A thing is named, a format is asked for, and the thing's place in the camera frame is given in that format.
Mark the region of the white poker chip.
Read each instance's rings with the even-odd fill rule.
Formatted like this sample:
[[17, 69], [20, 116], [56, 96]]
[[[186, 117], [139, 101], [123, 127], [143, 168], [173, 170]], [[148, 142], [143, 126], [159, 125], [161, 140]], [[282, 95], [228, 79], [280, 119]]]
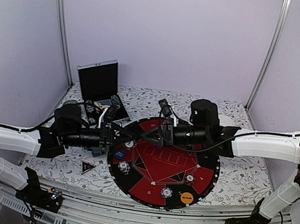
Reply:
[[125, 144], [124, 144], [124, 146], [126, 147], [126, 148], [133, 148], [134, 147], [134, 141], [129, 141], [129, 142], [126, 142]]

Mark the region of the blue small blind button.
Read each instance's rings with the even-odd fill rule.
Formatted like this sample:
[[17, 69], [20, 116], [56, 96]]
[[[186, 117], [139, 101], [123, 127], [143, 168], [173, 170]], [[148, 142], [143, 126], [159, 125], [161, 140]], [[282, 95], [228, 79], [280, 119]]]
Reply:
[[114, 153], [114, 158], [117, 160], [123, 159], [126, 156], [126, 151], [125, 150], [119, 150]]

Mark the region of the red poker chip stack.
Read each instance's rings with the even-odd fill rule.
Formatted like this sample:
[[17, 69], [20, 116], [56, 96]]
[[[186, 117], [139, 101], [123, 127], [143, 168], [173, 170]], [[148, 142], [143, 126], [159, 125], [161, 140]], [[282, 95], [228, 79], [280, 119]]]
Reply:
[[192, 187], [194, 185], [194, 182], [195, 182], [195, 177], [192, 176], [192, 174], [186, 175], [186, 177], [184, 179], [184, 183], [187, 186], [191, 186]]

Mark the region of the orange big blind button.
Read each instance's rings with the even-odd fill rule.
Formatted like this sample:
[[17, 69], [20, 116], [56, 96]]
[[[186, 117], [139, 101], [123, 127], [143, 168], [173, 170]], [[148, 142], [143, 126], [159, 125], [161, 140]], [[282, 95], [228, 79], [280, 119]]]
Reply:
[[189, 192], [184, 192], [180, 195], [180, 200], [183, 204], [191, 204], [194, 200], [194, 196]]

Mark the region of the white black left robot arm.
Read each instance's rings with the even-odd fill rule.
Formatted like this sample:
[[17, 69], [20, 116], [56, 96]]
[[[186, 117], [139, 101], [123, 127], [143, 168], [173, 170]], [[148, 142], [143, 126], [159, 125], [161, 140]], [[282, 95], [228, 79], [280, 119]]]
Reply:
[[[115, 112], [107, 108], [97, 128], [82, 119], [78, 104], [65, 104], [54, 111], [51, 127], [40, 124], [33, 128], [19, 128], [0, 124], [0, 150], [21, 152], [38, 158], [55, 158], [67, 147], [88, 148], [93, 156], [110, 152], [117, 145], [135, 140], [136, 135], [113, 122]], [[23, 191], [32, 204], [44, 200], [44, 192], [36, 171], [15, 166], [0, 157], [0, 181]]]

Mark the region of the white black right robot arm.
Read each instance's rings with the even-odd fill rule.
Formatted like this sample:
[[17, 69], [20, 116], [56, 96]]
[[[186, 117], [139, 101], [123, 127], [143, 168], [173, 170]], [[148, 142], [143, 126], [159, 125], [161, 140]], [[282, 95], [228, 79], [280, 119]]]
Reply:
[[166, 100], [160, 100], [160, 120], [155, 129], [142, 134], [141, 138], [160, 147], [182, 149], [188, 144], [202, 144], [199, 151], [211, 151], [227, 158], [256, 157], [268, 162], [284, 162], [293, 168], [288, 179], [272, 194], [260, 200], [245, 224], [266, 224], [276, 214], [300, 199], [300, 131], [270, 132], [243, 129], [238, 126], [222, 126], [218, 107], [206, 99], [191, 103], [191, 123], [182, 123], [174, 115]]

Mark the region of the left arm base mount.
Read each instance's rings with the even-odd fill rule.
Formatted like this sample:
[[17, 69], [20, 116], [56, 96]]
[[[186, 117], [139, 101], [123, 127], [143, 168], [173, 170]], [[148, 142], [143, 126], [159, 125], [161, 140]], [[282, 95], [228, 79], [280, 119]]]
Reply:
[[15, 197], [31, 206], [34, 205], [57, 214], [63, 202], [62, 191], [56, 188], [41, 189], [36, 172], [29, 167], [26, 167], [25, 171], [28, 177], [27, 186], [20, 191], [16, 190]]

